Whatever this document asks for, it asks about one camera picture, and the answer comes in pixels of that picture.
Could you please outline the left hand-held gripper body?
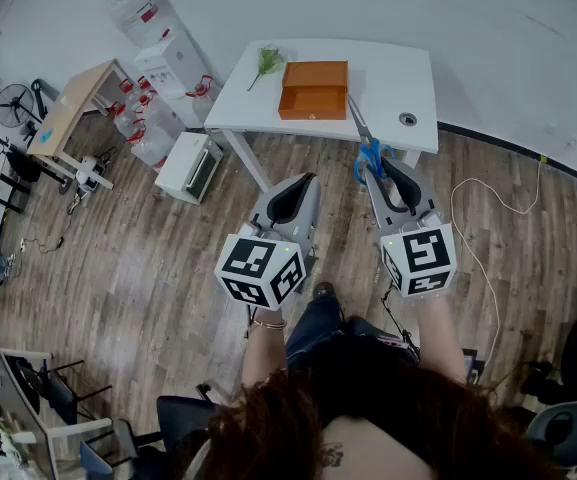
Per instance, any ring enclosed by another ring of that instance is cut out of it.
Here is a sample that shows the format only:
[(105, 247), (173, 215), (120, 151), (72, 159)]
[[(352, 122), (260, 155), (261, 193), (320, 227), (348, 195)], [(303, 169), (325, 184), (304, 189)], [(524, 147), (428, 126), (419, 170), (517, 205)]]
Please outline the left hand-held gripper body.
[(227, 236), (214, 273), (230, 299), (278, 311), (314, 266), (314, 213), (279, 224), (259, 212)]

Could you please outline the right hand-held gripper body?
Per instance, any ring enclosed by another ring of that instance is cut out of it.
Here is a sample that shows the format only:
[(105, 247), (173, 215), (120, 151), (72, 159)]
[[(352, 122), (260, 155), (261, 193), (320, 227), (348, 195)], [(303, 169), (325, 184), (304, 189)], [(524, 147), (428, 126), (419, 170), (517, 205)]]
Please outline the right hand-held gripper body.
[(382, 262), (403, 298), (436, 296), (457, 270), (452, 226), (432, 210), (389, 230), (379, 240)]

